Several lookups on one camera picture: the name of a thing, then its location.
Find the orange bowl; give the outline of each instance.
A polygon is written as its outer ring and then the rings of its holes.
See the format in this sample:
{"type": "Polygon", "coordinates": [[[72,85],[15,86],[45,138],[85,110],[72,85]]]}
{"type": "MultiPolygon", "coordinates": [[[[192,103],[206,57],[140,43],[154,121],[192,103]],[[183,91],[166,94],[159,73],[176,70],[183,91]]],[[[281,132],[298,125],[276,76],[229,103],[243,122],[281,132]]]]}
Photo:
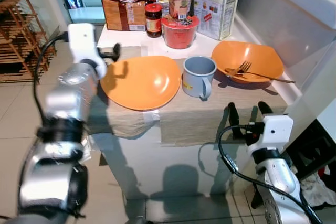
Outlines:
{"type": "MultiPolygon", "coordinates": [[[[273,78],[281,77],[284,65],[272,47],[246,42],[222,41],[212,52],[217,68],[224,74],[226,68],[236,69],[245,60],[252,62],[248,72],[262,74],[273,78]]],[[[268,78],[245,73],[231,78],[238,83],[266,82],[268,78]]]]}
{"type": "Polygon", "coordinates": [[[177,63],[165,56],[136,57],[110,64],[100,80],[105,94],[133,110],[151,110],[168,103],[179,90],[177,63]]]}

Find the fork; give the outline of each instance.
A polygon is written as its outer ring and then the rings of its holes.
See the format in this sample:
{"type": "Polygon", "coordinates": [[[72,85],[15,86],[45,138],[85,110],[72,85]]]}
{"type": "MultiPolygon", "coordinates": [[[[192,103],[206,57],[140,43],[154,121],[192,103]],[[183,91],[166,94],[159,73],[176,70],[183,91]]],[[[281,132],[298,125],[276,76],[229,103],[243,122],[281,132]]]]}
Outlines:
{"type": "Polygon", "coordinates": [[[236,69],[230,71],[229,73],[226,74],[226,76],[228,77],[234,77],[239,71],[243,71],[246,72],[250,67],[251,67],[252,63],[249,61],[244,60],[244,62],[236,69]]]}
{"type": "Polygon", "coordinates": [[[282,80],[282,79],[277,79],[277,78],[273,78],[273,77],[270,77],[270,76],[264,76],[262,74],[258,74],[258,73],[252,73],[252,72],[248,72],[249,68],[251,67],[252,63],[249,62],[249,61],[244,61],[243,63],[245,63],[244,65],[240,65],[240,69],[235,73],[236,76],[243,76],[243,74],[245,73],[249,73],[249,74],[254,74],[255,76],[260,76],[260,77],[265,77],[265,78],[268,78],[270,80],[275,80],[275,81],[281,81],[281,82],[285,82],[285,83],[295,83],[295,81],[291,81],[291,80],[282,80]]]}

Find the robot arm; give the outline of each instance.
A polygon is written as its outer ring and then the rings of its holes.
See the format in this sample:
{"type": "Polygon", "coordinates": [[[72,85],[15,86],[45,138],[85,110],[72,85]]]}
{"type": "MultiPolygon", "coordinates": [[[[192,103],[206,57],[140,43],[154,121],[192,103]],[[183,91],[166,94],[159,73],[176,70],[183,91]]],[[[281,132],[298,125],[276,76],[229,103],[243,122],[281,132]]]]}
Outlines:
{"type": "MultiPolygon", "coordinates": [[[[68,27],[74,64],[58,78],[47,95],[45,124],[26,158],[18,192],[18,223],[65,223],[69,215],[80,217],[87,200],[88,171],[79,163],[83,155],[83,125],[96,94],[99,79],[107,72],[96,48],[94,26],[68,27]]],[[[112,59],[119,57],[120,46],[112,59]]]]}
{"type": "Polygon", "coordinates": [[[231,126],[222,130],[218,138],[223,162],[232,173],[254,183],[257,192],[251,206],[257,208],[264,204],[267,223],[322,223],[303,198],[297,177],[280,155],[280,151],[289,141],[293,120],[287,115],[272,114],[272,110],[264,102],[259,102],[258,106],[264,115],[263,121],[239,125],[235,105],[229,104],[231,126]],[[243,137],[246,140],[247,153],[256,163],[257,180],[242,175],[233,160],[222,149],[221,137],[226,130],[232,128],[235,129],[234,137],[243,137]],[[245,129],[246,134],[243,135],[239,128],[245,129]]]}

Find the table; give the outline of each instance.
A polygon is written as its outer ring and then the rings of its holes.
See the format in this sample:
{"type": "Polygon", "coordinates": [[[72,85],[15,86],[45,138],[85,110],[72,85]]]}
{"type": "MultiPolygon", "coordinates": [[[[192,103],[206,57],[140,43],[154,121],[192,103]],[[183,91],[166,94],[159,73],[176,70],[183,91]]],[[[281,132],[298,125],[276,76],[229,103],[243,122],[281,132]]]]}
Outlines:
{"type": "MultiPolygon", "coordinates": [[[[238,22],[235,22],[233,34],[228,40],[255,41],[253,34],[245,31],[244,26],[238,22]]],[[[97,46],[111,48],[117,42],[127,47],[126,51],[131,54],[122,55],[121,59],[155,55],[173,59],[194,55],[210,57],[213,48],[219,43],[217,40],[197,33],[191,47],[177,50],[167,47],[162,38],[147,37],[145,32],[108,31],[105,27],[97,46]]],[[[249,105],[251,110],[254,105],[254,102],[249,105]]],[[[163,198],[225,192],[228,189],[226,183],[231,174],[220,162],[216,144],[162,146],[160,115],[156,110],[150,112],[149,117],[152,117],[151,114],[156,116],[153,120],[154,124],[140,136],[129,138],[116,137],[112,134],[92,136],[126,198],[163,198]]],[[[244,167],[249,160],[244,144],[227,144],[226,150],[239,167],[244,167]]]]}

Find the wooden shoe rack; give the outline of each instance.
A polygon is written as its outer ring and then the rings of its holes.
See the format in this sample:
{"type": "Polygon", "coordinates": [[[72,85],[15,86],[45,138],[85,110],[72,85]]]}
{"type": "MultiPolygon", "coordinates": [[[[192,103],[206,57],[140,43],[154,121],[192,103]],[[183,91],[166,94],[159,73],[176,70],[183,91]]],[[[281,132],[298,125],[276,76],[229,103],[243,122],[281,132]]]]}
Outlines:
{"type": "MultiPolygon", "coordinates": [[[[48,41],[29,0],[0,2],[0,83],[32,81],[41,48],[48,41]]],[[[48,70],[54,47],[45,53],[39,77],[48,70]]]]}

